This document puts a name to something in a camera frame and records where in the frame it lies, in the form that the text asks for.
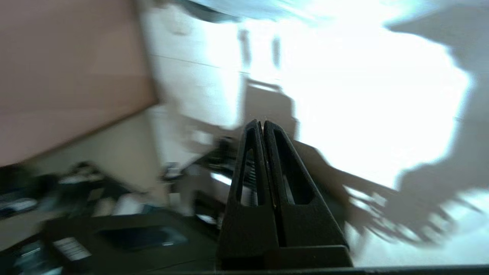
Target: white label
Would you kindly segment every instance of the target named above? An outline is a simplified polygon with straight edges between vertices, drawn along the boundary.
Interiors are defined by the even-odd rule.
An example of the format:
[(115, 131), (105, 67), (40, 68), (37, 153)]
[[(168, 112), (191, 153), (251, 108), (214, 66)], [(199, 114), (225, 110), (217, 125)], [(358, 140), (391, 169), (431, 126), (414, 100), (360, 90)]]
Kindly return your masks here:
[(73, 237), (55, 241), (53, 244), (70, 261), (78, 261), (91, 256), (90, 252)]

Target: floor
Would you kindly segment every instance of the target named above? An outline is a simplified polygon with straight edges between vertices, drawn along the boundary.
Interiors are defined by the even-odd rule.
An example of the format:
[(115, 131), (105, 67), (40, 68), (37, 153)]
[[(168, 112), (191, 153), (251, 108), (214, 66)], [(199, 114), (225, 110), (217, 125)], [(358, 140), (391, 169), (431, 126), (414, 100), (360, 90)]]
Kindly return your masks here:
[(161, 105), (38, 160), (41, 170), (93, 155), (151, 188), (161, 164), (184, 166), (213, 138), (270, 119), (349, 175), (356, 266), (489, 263), (479, 1), (325, 1), (317, 24), (213, 24), (169, 1), (139, 4)]

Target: tiled floor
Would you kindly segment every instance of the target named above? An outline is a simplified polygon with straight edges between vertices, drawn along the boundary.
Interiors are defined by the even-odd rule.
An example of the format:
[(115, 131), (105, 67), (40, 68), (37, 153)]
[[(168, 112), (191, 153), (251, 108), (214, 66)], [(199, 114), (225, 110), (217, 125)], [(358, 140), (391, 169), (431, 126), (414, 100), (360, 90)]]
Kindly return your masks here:
[[(173, 3), (141, 3), (163, 102), (150, 111), (162, 162), (189, 163), (211, 147), (206, 142), (189, 146), (190, 140), (218, 136), (250, 115), (267, 116), (266, 108), (256, 114), (244, 108), (244, 77), (279, 84), (293, 103), (289, 113), (298, 122), (295, 138), (317, 148), (334, 167), (407, 196), (397, 200), (405, 213), (426, 214), (430, 200), (444, 192), (453, 193), (452, 201), (465, 196), (463, 200), (478, 205), (471, 211), (460, 204), (435, 203), (456, 225), (448, 235), (429, 233), (443, 235), (443, 245), (386, 241), (372, 230), (359, 236), (349, 228), (349, 239), (363, 243), (354, 250), (357, 266), (489, 262), (488, 207), (480, 203), (487, 197), (480, 192), (471, 199), (463, 195), (483, 186), (486, 191), (489, 181), (481, 164), (488, 160), (483, 155), (488, 153), (489, 131), (478, 104), (488, 102), (479, 90), (487, 83), (489, 63), (474, 58), (485, 55), (476, 45), (489, 39), (478, 31), (489, 25), (485, 11), (398, 1), (398, 12), (405, 18), (412, 19), (416, 7), (426, 12), (416, 23), (393, 26), (393, 32), (378, 19), (383, 10), (365, 10), (367, 4), (355, 9), (360, 13), (336, 6), (332, 10), (339, 16), (333, 12), (330, 20), (311, 27), (293, 19), (213, 24), (192, 18)], [(450, 12), (456, 20), (444, 21)], [(437, 29), (444, 24), (446, 28)], [(245, 50), (243, 30), (249, 34)], [(271, 50), (276, 36), (278, 68)], [(251, 55), (249, 66), (246, 52)], [(474, 96), (476, 103), (470, 101)], [(268, 102), (270, 109), (280, 109), (278, 102)], [(472, 122), (464, 120), (467, 114)], [(467, 126), (471, 123), (478, 123), (478, 130)], [(423, 230), (431, 230), (440, 213), (427, 214)], [(398, 230), (412, 230), (409, 225), (400, 224)]]

